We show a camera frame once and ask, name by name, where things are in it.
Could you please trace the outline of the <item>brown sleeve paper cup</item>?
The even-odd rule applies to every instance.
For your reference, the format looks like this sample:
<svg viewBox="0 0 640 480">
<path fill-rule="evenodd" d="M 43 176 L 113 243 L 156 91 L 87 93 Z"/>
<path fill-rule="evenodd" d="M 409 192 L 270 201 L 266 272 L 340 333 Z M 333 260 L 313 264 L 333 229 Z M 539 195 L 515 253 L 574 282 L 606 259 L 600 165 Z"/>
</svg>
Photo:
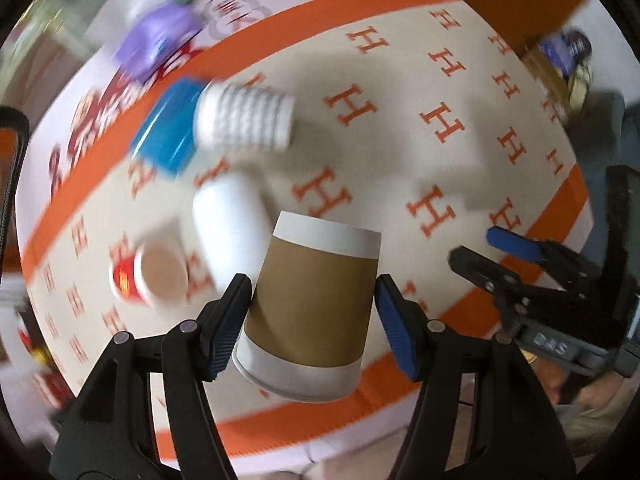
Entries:
<svg viewBox="0 0 640 480">
<path fill-rule="evenodd" d="M 351 394 L 360 381 L 381 238 L 281 212 L 234 349 L 239 372 L 297 402 Z"/>
</svg>

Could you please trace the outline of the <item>red paper cup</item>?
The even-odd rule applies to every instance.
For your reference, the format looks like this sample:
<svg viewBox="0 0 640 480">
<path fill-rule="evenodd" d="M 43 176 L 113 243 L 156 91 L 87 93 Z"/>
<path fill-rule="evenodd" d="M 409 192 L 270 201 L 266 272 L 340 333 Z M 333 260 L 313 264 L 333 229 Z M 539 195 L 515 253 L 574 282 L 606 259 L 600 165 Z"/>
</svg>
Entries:
<svg viewBox="0 0 640 480">
<path fill-rule="evenodd" d="M 118 300 L 154 309 L 169 309 L 186 302 L 189 274 L 186 256 L 172 238 L 151 238 L 112 263 L 108 284 Z"/>
</svg>

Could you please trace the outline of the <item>white plastic cup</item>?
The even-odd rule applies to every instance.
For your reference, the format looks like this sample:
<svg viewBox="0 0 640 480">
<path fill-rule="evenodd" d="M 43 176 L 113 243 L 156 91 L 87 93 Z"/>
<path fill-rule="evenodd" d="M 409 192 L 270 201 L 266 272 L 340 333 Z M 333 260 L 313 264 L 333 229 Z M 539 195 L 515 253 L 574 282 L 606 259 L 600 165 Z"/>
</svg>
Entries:
<svg viewBox="0 0 640 480">
<path fill-rule="evenodd" d="M 238 273 L 256 283 L 272 222 L 254 182 L 244 174 L 225 174 L 204 184 L 194 195 L 192 216 L 218 292 L 223 292 Z"/>
</svg>

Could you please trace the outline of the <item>grey checkered paper cup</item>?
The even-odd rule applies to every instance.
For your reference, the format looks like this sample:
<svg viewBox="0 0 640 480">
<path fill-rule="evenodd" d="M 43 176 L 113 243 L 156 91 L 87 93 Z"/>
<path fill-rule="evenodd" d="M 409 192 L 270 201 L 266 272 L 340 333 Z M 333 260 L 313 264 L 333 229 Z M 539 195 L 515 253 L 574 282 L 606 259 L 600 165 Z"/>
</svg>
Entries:
<svg viewBox="0 0 640 480">
<path fill-rule="evenodd" d="M 284 152 L 292 140 L 295 99 L 270 87 L 212 81 L 196 101 L 198 148 Z"/>
</svg>

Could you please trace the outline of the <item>blue translucent plastic cup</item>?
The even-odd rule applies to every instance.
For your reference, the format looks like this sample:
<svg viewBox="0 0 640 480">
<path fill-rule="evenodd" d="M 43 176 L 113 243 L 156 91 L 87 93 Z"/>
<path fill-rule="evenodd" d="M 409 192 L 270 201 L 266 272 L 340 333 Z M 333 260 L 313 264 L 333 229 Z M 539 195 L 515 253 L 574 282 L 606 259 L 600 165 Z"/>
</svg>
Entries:
<svg viewBox="0 0 640 480">
<path fill-rule="evenodd" d="M 165 174 L 174 177 L 181 174 L 196 150 L 194 115 L 205 88 L 204 82 L 190 78 L 173 82 L 153 105 L 131 140 L 131 157 L 146 160 Z"/>
</svg>

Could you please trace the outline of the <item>teal sofa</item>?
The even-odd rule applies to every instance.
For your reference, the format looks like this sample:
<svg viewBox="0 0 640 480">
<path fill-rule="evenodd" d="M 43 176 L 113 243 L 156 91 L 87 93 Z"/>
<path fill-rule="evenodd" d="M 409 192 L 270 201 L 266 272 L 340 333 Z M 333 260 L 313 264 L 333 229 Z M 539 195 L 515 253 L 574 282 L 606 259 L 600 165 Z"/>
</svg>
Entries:
<svg viewBox="0 0 640 480">
<path fill-rule="evenodd" d="M 627 106 L 621 94 L 590 96 L 582 116 L 568 129 L 570 144 L 582 172 L 593 215 L 593 228 L 582 254 L 604 263 L 606 223 L 606 168 L 625 165 L 639 169 L 639 103 Z"/>
</svg>

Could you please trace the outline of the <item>orange beige H blanket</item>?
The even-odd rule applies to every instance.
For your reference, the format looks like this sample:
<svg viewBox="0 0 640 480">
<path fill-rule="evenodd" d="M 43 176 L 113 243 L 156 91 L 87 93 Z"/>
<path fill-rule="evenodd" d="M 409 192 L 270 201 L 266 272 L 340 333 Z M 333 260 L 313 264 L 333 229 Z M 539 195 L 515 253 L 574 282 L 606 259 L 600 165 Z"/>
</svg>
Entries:
<svg viewBox="0 0 640 480">
<path fill-rule="evenodd" d="M 32 135 L 16 215 L 23 273 L 52 358 L 78 392 L 119 330 L 161 333 L 218 292 L 194 231 L 206 183 L 244 174 L 272 216 L 288 210 L 377 230 L 380 268 L 431 315 L 470 336 L 497 325 L 446 265 L 486 248 L 491 226 L 581 248 L 592 226 L 570 141 L 523 63 L 463 0 L 204 0 L 203 32 L 147 84 L 103 54 L 78 70 Z M 282 154 L 217 148 L 180 177 L 129 143 L 176 80 L 227 79 L 296 99 Z M 118 300 L 108 269 L 151 238 L 186 256 L 186 302 Z"/>
</svg>

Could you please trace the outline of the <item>cardboard box with items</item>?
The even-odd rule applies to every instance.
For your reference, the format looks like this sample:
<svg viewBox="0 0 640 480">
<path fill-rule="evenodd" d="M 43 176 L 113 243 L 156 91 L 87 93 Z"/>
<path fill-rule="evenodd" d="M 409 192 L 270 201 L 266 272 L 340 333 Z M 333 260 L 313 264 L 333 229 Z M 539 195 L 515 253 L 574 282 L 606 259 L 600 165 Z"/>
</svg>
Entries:
<svg viewBox="0 0 640 480">
<path fill-rule="evenodd" d="M 552 107 L 563 124 L 581 112 L 592 83 L 592 45 L 579 28 L 564 28 L 542 38 L 521 61 L 544 92 L 544 108 Z"/>
</svg>

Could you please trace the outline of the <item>purple tissue pack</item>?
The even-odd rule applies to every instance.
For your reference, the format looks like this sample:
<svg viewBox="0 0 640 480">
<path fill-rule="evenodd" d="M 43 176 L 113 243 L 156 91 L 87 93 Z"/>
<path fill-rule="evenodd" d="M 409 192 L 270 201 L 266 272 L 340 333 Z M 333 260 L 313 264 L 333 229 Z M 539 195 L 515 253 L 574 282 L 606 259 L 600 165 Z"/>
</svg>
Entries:
<svg viewBox="0 0 640 480">
<path fill-rule="evenodd" d="M 115 58 L 130 79 L 146 81 L 202 28 L 202 20 L 188 6 L 168 2 L 134 25 Z"/>
</svg>

